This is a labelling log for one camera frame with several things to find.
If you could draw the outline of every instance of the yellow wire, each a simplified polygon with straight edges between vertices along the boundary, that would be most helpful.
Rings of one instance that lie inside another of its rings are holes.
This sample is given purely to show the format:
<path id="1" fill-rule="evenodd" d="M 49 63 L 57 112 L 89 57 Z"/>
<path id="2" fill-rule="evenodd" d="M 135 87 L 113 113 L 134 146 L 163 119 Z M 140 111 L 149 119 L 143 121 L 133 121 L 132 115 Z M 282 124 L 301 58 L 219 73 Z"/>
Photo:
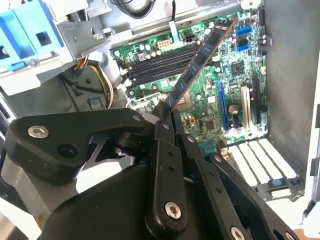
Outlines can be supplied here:
<path id="1" fill-rule="evenodd" d="M 92 66 L 92 65 L 89 65 L 93 71 L 95 71 L 96 75 L 98 76 L 98 79 L 102 85 L 102 88 L 103 88 L 103 91 L 104 91 L 104 94 L 105 96 L 107 97 L 108 96 L 108 92 L 107 92 L 107 88 L 106 88 L 106 85 L 105 85 L 105 82 L 102 80 L 102 78 L 100 77 L 100 74 L 99 74 L 99 71 L 98 69 L 95 67 L 95 66 Z"/>

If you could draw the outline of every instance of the sata port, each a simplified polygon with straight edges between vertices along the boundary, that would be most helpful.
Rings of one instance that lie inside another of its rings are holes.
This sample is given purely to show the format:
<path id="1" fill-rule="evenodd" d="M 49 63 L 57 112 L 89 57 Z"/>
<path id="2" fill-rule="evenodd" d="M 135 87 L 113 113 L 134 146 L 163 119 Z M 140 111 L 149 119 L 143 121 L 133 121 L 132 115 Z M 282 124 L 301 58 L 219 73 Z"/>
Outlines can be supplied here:
<path id="1" fill-rule="evenodd" d="M 249 34 L 251 32 L 252 32 L 252 26 L 245 26 L 243 28 L 238 29 L 236 31 L 236 35 L 241 36 L 241 35 Z"/>
<path id="2" fill-rule="evenodd" d="M 245 44 L 245 45 L 238 46 L 236 49 L 238 50 L 238 52 L 242 52 L 242 51 L 248 50 L 249 48 L 250 48 L 250 44 Z"/>

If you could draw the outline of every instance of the chip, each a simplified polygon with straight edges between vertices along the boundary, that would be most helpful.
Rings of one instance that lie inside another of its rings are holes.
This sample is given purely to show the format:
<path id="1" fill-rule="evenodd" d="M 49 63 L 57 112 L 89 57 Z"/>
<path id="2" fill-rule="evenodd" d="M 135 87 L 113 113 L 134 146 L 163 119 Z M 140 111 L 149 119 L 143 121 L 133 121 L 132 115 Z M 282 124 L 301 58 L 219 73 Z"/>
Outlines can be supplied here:
<path id="1" fill-rule="evenodd" d="M 238 76 L 245 72 L 244 61 L 238 61 L 231 64 L 232 76 Z"/>
<path id="2" fill-rule="evenodd" d="M 189 84 L 190 80 L 192 79 L 192 72 L 190 70 L 188 70 L 186 72 L 186 74 L 182 77 L 183 78 L 183 81 L 185 84 Z"/>
<path id="3" fill-rule="evenodd" d="M 209 37 L 207 43 L 211 46 L 216 46 L 220 38 L 220 34 L 216 33 L 215 31 L 212 33 L 212 35 Z"/>
<path id="4" fill-rule="evenodd" d="M 205 122 L 205 125 L 206 125 L 206 129 L 207 129 L 207 130 L 215 129 L 214 122 L 213 122 L 212 120 L 206 121 L 206 122 Z"/>
<path id="5" fill-rule="evenodd" d="M 202 52 L 199 52 L 194 59 L 194 62 L 198 66 L 202 66 L 205 63 L 205 61 L 206 61 L 206 56 Z"/>

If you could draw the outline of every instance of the screw head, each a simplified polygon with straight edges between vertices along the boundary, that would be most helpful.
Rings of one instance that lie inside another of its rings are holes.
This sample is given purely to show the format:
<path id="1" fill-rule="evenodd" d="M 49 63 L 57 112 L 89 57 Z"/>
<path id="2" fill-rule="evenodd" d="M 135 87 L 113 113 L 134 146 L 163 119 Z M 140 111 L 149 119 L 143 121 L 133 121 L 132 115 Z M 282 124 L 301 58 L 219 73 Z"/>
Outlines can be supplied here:
<path id="1" fill-rule="evenodd" d="M 165 128 L 165 129 L 169 129 L 169 126 L 167 124 L 162 124 L 162 126 Z"/>
<path id="2" fill-rule="evenodd" d="M 192 143 L 195 142 L 195 140 L 194 140 L 194 138 L 193 138 L 192 136 L 188 136 L 188 140 L 189 140 L 190 142 L 192 142 Z"/>
<path id="3" fill-rule="evenodd" d="M 236 228 L 235 226 L 233 226 L 231 228 L 231 234 L 234 237 L 235 240 L 245 240 L 245 236 L 242 234 L 242 232 Z"/>
<path id="4" fill-rule="evenodd" d="M 35 139 L 45 139 L 49 136 L 49 131 L 45 126 L 31 126 L 27 132 L 30 137 Z"/>
<path id="5" fill-rule="evenodd" d="M 168 202 L 164 205 L 164 209 L 165 209 L 166 214 L 167 214 L 170 218 L 175 219 L 175 220 L 178 220 L 178 219 L 181 218 L 181 210 L 180 210 L 180 208 L 178 207 L 178 205 L 175 204 L 174 202 L 168 201 Z"/>
<path id="6" fill-rule="evenodd" d="M 293 236 L 291 236 L 290 233 L 288 233 L 287 231 L 285 232 L 285 235 L 286 237 L 289 239 L 289 240 L 295 240 Z"/>

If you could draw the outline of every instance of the expansion slot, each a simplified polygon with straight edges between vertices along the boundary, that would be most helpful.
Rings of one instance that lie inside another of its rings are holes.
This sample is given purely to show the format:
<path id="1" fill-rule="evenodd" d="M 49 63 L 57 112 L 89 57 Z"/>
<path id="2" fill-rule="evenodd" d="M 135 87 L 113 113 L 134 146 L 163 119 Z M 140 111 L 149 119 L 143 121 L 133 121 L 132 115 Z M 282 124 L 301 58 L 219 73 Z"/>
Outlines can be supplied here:
<path id="1" fill-rule="evenodd" d="M 229 121 L 228 121 L 228 112 L 227 112 L 227 101 L 225 95 L 225 89 L 222 87 L 221 82 L 218 82 L 218 89 L 219 89 L 219 99 L 221 105 L 221 113 L 222 113 L 222 120 L 223 120 L 223 128 L 225 131 L 229 130 Z"/>
<path id="2" fill-rule="evenodd" d="M 251 119 L 251 105 L 250 105 L 250 90 L 247 86 L 241 87 L 242 98 L 242 112 L 243 112 L 243 126 L 246 129 L 250 129 L 253 126 Z"/>
<path id="3" fill-rule="evenodd" d="M 181 77 L 176 82 L 172 91 L 168 94 L 166 102 L 170 106 L 170 110 L 173 111 L 176 104 L 184 96 L 194 80 L 198 77 L 199 73 L 204 69 L 207 62 L 216 52 L 218 46 L 222 42 L 223 38 L 231 30 L 235 24 L 234 21 L 219 19 L 214 28 L 204 39 L 203 43 L 199 47 L 186 69 L 181 74 Z"/>
<path id="4" fill-rule="evenodd" d="M 260 103 L 260 83 L 257 73 L 252 76 L 252 96 L 253 96 L 253 109 L 255 123 L 261 123 L 261 103 Z"/>

